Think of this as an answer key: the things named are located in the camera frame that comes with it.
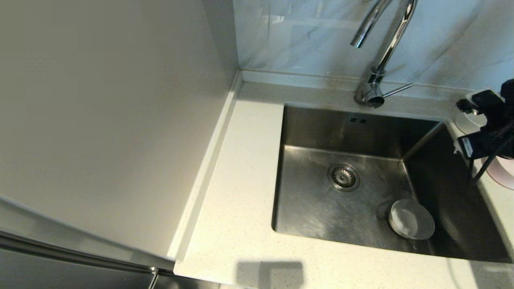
faucet handle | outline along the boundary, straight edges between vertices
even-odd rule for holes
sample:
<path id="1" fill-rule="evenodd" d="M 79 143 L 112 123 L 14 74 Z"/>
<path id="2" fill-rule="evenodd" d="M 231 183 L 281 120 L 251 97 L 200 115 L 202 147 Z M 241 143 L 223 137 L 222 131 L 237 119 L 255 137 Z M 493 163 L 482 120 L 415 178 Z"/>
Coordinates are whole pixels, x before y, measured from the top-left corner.
<path id="1" fill-rule="evenodd" d="M 410 88 L 410 87 L 412 87 L 413 85 L 414 85 L 414 83 L 412 83 L 412 82 L 411 82 L 411 83 L 409 83 L 409 84 L 406 84 L 406 85 L 404 85 L 404 86 L 402 86 L 402 87 L 399 87 L 399 88 L 397 88 L 397 89 L 394 89 L 394 90 L 392 90 L 392 91 L 390 91 L 390 92 L 388 92 L 388 93 L 384 94 L 382 97 L 386 98 L 386 97 L 391 96 L 391 95 L 393 95 L 393 94 L 396 94 L 396 93 L 398 93 L 398 92 L 400 92 L 400 91 L 404 91 L 405 89 Z"/>

countertop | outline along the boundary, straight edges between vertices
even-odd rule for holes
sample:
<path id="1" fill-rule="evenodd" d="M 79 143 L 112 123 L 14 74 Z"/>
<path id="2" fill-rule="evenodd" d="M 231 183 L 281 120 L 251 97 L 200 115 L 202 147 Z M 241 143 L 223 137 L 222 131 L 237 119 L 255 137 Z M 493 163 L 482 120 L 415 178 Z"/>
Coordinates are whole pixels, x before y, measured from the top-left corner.
<path id="1" fill-rule="evenodd" d="M 394 96 L 377 110 L 351 92 L 245 82 L 177 275 L 258 288 L 512 288 L 514 265 L 296 237 L 271 228 L 284 104 L 444 121 L 453 102 Z M 512 254 L 514 192 L 481 190 Z"/>

black object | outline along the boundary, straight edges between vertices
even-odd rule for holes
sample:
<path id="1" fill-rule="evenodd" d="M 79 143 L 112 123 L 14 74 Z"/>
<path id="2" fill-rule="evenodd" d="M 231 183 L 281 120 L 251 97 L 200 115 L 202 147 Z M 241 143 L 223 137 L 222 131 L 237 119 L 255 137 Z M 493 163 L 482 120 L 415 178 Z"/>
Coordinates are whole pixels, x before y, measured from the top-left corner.
<path id="1" fill-rule="evenodd" d="M 491 90 L 479 92 L 471 101 L 461 99 L 457 107 L 464 113 L 484 114 L 487 124 L 479 132 L 459 137 L 458 143 L 464 156 L 470 161 L 471 186 L 484 174 L 496 156 L 514 159 L 514 79 L 502 84 L 502 100 Z M 473 161 L 488 157 L 475 177 L 472 177 Z"/>

wall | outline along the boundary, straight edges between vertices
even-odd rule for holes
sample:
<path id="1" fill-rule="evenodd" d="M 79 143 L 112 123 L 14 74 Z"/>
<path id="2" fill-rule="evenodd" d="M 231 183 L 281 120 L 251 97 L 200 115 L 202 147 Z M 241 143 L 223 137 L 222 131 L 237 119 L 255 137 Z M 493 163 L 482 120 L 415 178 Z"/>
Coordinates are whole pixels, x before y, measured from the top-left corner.
<path id="1" fill-rule="evenodd" d="M 363 77 L 398 10 L 393 1 L 366 43 L 350 45 L 375 0 L 233 0 L 243 69 Z M 418 1 L 385 80 L 468 89 L 514 77 L 512 0 Z"/>
<path id="2" fill-rule="evenodd" d="M 216 3 L 6 4 L 0 193 L 165 256 L 237 70 Z"/>

marble tile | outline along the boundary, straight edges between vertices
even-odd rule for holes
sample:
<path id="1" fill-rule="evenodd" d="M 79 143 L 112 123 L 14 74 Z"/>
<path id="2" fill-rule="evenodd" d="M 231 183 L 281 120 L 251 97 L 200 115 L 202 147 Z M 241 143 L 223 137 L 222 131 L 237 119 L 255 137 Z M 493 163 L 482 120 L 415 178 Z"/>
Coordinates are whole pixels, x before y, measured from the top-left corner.
<path id="1" fill-rule="evenodd" d="M 400 1 L 362 48 L 350 45 L 374 0 L 234 0 L 240 66 L 366 77 Z M 512 0 L 419 1 L 386 80 L 498 90 L 514 77 Z"/>

